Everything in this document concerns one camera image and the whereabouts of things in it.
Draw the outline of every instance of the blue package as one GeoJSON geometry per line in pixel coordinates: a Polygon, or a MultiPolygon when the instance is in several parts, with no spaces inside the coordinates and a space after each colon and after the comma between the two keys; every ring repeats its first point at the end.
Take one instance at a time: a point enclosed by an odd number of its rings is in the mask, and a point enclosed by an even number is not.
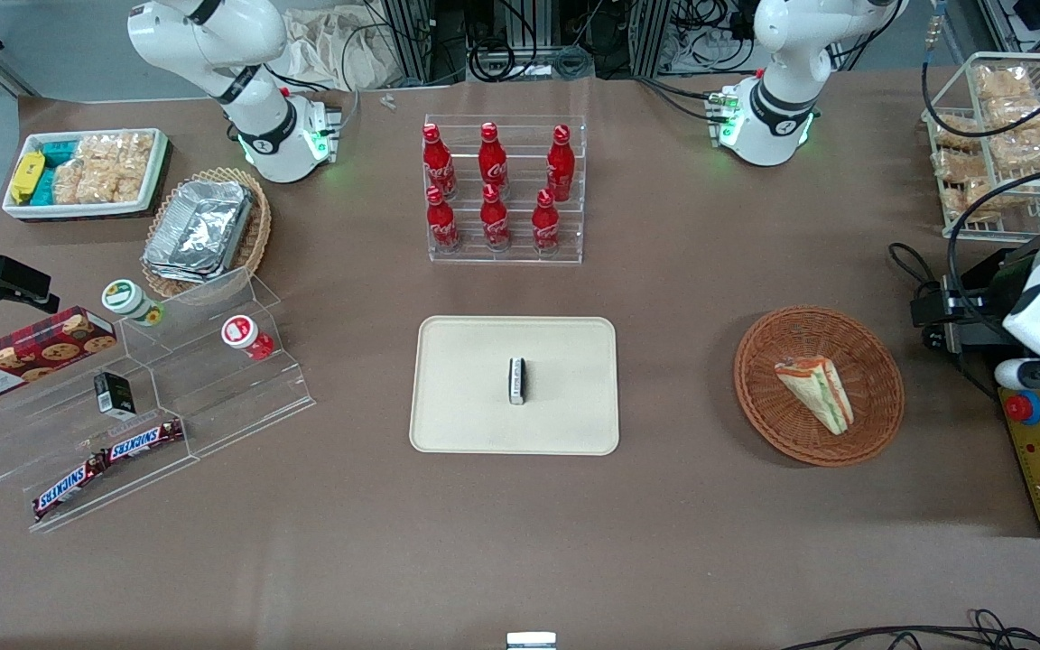
{"type": "Polygon", "coordinates": [[[75,155],[75,148],[78,145],[76,140],[61,140],[61,142],[47,142],[43,145],[43,156],[46,157],[46,166],[58,166],[69,161],[75,155]]]}
{"type": "Polygon", "coordinates": [[[32,206],[53,206],[54,205],[54,170],[43,170],[42,176],[37,178],[37,185],[34,186],[34,193],[30,197],[32,206]]]}

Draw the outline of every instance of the wicker basket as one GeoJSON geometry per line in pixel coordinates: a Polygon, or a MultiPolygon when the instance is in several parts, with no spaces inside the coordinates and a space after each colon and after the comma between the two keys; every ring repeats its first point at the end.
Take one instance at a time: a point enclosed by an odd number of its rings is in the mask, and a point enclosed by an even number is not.
{"type": "MultiPolygon", "coordinates": [[[[166,211],[166,206],[170,205],[171,199],[175,198],[175,194],[179,188],[182,188],[184,182],[190,181],[238,181],[245,188],[251,189],[255,201],[252,203],[251,211],[248,214],[248,227],[243,230],[243,238],[239,239],[239,251],[236,252],[235,262],[231,264],[231,268],[246,266],[252,272],[259,270],[259,264],[263,261],[263,249],[267,248],[267,237],[271,234],[271,206],[268,205],[267,197],[264,196],[263,188],[260,188],[259,181],[256,181],[255,178],[252,178],[250,174],[242,172],[242,170],[226,168],[223,166],[210,168],[207,172],[200,172],[191,176],[188,180],[177,185],[175,189],[171,189],[171,193],[165,199],[162,199],[160,208],[155,213],[155,219],[152,222],[149,233],[147,233],[148,241],[150,242],[152,237],[155,236],[155,230],[162,222],[162,213],[166,211]]],[[[199,285],[199,283],[185,283],[182,280],[168,280],[165,277],[158,277],[147,267],[147,264],[144,264],[144,277],[147,279],[150,287],[155,289],[158,295],[165,298],[178,295],[178,293],[182,293],[199,285]]]]}
{"type": "Polygon", "coordinates": [[[896,435],[905,411],[901,374],[878,337],[843,313],[820,307],[790,307],[757,320],[737,346],[733,382],[744,413],[764,440],[823,468],[878,456],[896,435]],[[773,371],[783,359],[813,355],[832,359],[853,405],[853,425],[839,436],[773,371]]]}

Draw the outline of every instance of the coca-cola bottle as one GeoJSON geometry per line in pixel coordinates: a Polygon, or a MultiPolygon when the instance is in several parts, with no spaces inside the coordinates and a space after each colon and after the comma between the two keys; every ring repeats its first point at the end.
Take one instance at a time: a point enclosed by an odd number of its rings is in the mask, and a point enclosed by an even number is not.
{"type": "Polygon", "coordinates": [[[509,196],[509,156],[500,146],[496,123],[479,126],[479,177],[484,185],[495,185],[500,197],[509,196]]]}
{"type": "Polygon", "coordinates": [[[437,251],[450,255],[460,248],[460,231],[456,228],[451,206],[444,201],[444,190],[435,185],[427,189],[427,227],[437,251]]]}
{"type": "Polygon", "coordinates": [[[531,213],[531,237],[541,257],[556,255],[561,246],[560,231],[561,213],[552,205],[552,192],[548,188],[541,189],[537,194],[537,209],[531,213]]]}
{"type": "Polygon", "coordinates": [[[484,204],[479,206],[479,219],[484,222],[484,237],[488,249],[496,254],[509,250],[512,237],[509,234],[509,209],[500,201],[500,190],[496,185],[484,185],[484,204]]]}
{"type": "Polygon", "coordinates": [[[566,124],[552,129],[552,149],[548,151],[548,186],[557,202],[569,201],[572,192],[572,173],[577,167],[577,156],[572,152],[569,137],[572,132],[566,124]]]}
{"type": "Polygon", "coordinates": [[[433,185],[444,192],[445,199],[456,196],[456,168],[451,165],[451,153],[441,140],[441,129],[435,124],[424,125],[424,170],[433,185]]]}

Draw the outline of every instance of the table surface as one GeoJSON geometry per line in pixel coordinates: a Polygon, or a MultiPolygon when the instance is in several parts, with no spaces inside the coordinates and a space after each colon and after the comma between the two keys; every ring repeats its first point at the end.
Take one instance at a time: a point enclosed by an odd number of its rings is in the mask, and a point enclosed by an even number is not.
{"type": "MultiPolygon", "coordinates": [[[[562,647],[759,649],[964,625],[970,607],[1040,633],[1040,540],[1006,431],[921,349],[913,283],[885,255],[893,240],[935,264],[944,251],[915,73],[835,75],[809,142],[773,168],[713,151],[632,82],[393,96],[393,111],[364,96],[338,164],[264,184],[277,216],[260,276],[318,404],[49,536],[26,534],[0,489],[0,647],[450,649],[550,629],[562,647]],[[582,266],[430,263],[428,112],[587,115],[582,266]],[[905,422],[863,465],[787,460],[735,402],[744,331],[798,304],[850,313],[900,363],[905,422]],[[618,449],[415,451],[416,333],[438,313],[612,320],[618,449]]],[[[210,100],[24,100],[21,115],[24,134],[161,128],[168,186],[244,166],[210,100]]],[[[0,211],[0,254],[99,309],[102,284],[140,276],[147,227],[0,211]]],[[[0,304],[0,334],[37,316],[0,304]]]]}

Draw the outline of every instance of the white cloth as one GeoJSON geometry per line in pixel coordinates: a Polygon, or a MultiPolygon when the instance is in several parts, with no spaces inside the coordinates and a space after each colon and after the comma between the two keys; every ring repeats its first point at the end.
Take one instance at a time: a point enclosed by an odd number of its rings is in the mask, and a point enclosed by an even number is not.
{"type": "MultiPolygon", "coordinates": [[[[381,11],[373,3],[375,11],[381,11]]],[[[288,9],[288,70],[286,77],[301,81],[330,82],[339,89],[370,90],[391,85],[404,77],[391,49],[392,30],[363,4],[340,4],[324,9],[288,9]],[[355,30],[360,33],[352,37],[355,30]]]]}

